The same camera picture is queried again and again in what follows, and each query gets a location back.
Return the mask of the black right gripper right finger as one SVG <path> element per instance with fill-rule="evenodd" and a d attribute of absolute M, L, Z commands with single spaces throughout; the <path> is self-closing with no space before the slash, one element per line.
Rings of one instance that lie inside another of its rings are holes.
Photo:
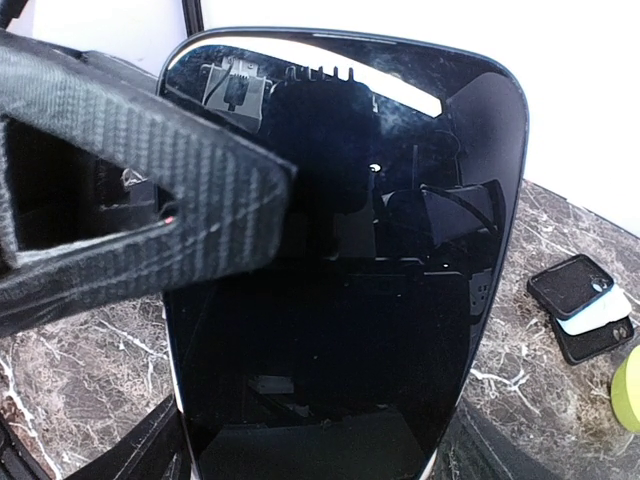
<path fill-rule="evenodd" d="M 441 439 L 435 479 L 559 479 L 543 464 L 516 448 L 465 399 L 457 406 Z"/>

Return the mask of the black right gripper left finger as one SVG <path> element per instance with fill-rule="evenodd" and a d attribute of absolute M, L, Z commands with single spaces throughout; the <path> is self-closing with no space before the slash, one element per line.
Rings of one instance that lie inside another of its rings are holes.
<path fill-rule="evenodd" d="M 166 397 L 114 447 L 69 476 L 77 480 L 189 478 L 190 458 L 173 397 Z"/>

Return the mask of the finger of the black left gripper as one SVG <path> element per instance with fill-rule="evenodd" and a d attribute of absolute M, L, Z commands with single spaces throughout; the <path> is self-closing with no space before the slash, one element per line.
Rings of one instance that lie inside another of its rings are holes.
<path fill-rule="evenodd" d="M 1 35 L 1 332 L 249 271 L 295 170 L 96 51 Z"/>

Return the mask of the black smartphone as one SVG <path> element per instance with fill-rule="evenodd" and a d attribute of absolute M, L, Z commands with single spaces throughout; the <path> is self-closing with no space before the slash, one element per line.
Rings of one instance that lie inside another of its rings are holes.
<path fill-rule="evenodd" d="M 488 57 L 417 40 L 226 27 L 184 41 L 159 94 L 293 163 L 276 258 L 163 296 L 288 303 L 364 327 L 437 449 L 495 298 L 528 109 Z"/>

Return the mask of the pink phone case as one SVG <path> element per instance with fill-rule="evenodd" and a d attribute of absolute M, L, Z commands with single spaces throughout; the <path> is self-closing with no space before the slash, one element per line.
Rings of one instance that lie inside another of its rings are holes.
<path fill-rule="evenodd" d="M 438 450 L 386 352 L 334 313 L 169 295 L 174 391 L 200 479 L 426 479 Z"/>

